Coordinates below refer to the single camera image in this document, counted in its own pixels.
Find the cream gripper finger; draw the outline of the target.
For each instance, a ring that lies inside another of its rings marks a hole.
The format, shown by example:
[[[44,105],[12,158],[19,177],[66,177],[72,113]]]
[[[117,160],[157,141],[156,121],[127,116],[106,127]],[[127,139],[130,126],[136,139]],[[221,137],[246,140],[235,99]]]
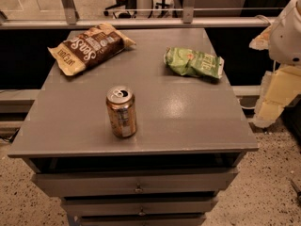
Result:
[[[255,50],[267,50],[272,26],[265,28],[260,35],[249,43],[249,47]]]
[[[300,93],[300,66],[281,64],[275,72],[266,72],[261,81],[253,123],[259,128],[269,127]]]

